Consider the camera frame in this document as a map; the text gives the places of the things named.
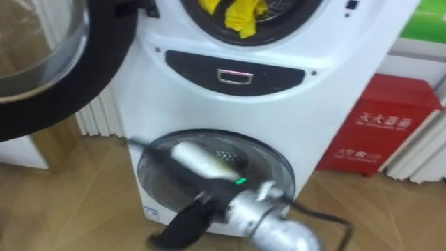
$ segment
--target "white radiator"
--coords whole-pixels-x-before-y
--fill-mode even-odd
[[[124,136],[110,85],[105,87],[104,91],[87,106],[78,111],[76,119],[83,135]]]
[[[446,106],[446,81],[436,93]],[[446,112],[433,112],[383,167],[391,178],[416,183],[446,178]]]

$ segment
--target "black cable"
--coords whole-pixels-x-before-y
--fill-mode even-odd
[[[343,251],[345,250],[348,242],[351,240],[351,236],[353,235],[353,225],[348,221],[345,220],[341,217],[337,217],[334,215],[328,215],[325,213],[319,213],[313,210],[310,210],[308,208],[306,208],[305,206],[303,206],[302,204],[300,204],[297,201],[293,201],[292,199],[288,198],[288,197],[282,197],[282,200],[284,200],[286,203],[290,204],[290,206],[292,208],[294,208],[295,210],[304,213],[306,215],[312,216],[314,218],[318,218],[321,220],[327,220],[327,221],[331,221],[331,222],[336,222],[336,223],[340,223],[343,224],[346,228],[344,237],[342,238],[341,243],[339,244],[337,251]]]

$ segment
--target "small washing machine drawer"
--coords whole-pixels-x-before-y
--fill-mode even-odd
[[[185,79],[203,88],[234,96],[259,96],[302,83],[301,69],[219,59],[169,50],[167,64]]]

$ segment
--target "red box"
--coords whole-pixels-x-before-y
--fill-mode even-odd
[[[397,139],[386,140],[354,133],[340,134],[328,147],[319,167],[371,176],[399,145],[400,141]]]
[[[376,74],[316,168],[371,176],[435,109],[427,82]]]

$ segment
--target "green indicator light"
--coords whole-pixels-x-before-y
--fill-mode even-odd
[[[246,181],[246,178],[241,178],[241,179],[236,181],[236,184],[240,185],[241,183],[244,183],[245,181]]]

